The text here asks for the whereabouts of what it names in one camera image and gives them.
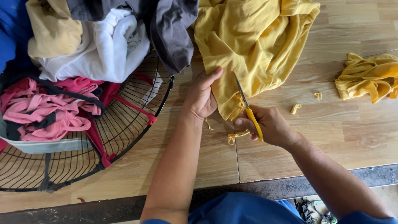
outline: white towel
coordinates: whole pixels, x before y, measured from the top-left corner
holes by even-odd
[[[69,56],[39,60],[44,67],[40,78],[55,82],[80,76],[121,83],[149,51],[144,23],[137,23],[129,11],[112,9],[103,21],[92,22],[92,27],[83,25],[83,42],[79,48],[87,45],[86,38],[91,40],[85,47],[87,50],[78,48]]]

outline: blue shirt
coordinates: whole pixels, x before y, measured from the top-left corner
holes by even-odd
[[[306,224],[287,201],[271,201],[248,193],[225,193],[201,205],[188,216],[190,224]],[[169,224],[150,219],[142,224]],[[376,219],[354,212],[338,224],[398,224],[395,218]]]

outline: right hand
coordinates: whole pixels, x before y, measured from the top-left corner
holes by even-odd
[[[276,107],[250,105],[250,109],[263,132],[264,142],[286,149],[301,138],[300,133],[289,126]],[[235,124],[248,129],[252,134],[252,140],[257,140],[258,132],[253,122],[248,119],[246,111],[243,112],[242,118],[235,120]]]

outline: forearm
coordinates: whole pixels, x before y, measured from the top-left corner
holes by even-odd
[[[338,218],[362,211],[374,218],[392,212],[355,175],[328,157],[304,136],[289,151],[326,206]]]
[[[202,124],[182,114],[156,168],[145,209],[186,211],[188,214],[199,158]]]

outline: metal wire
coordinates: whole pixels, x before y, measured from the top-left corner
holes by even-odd
[[[148,83],[142,77],[153,80]],[[174,77],[170,76],[158,57],[147,58],[129,78],[122,83],[118,95],[157,116],[172,88]],[[151,94],[159,84],[158,92],[152,100]],[[113,100],[106,108],[102,118],[95,120],[103,148],[108,153],[115,153],[114,162],[131,149],[146,133],[151,125],[144,114]],[[72,132],[64,139],[81,138],[82,149],[56,152],[51,154],[49,165],[49,188],[58,190],[73,182],[86,178],[98,171],[100,156],[90,145],[84,132]],[[0,191],[37,191],[44,177],[45,155],[26,154],[14,146],[7,146],[0,154]]]

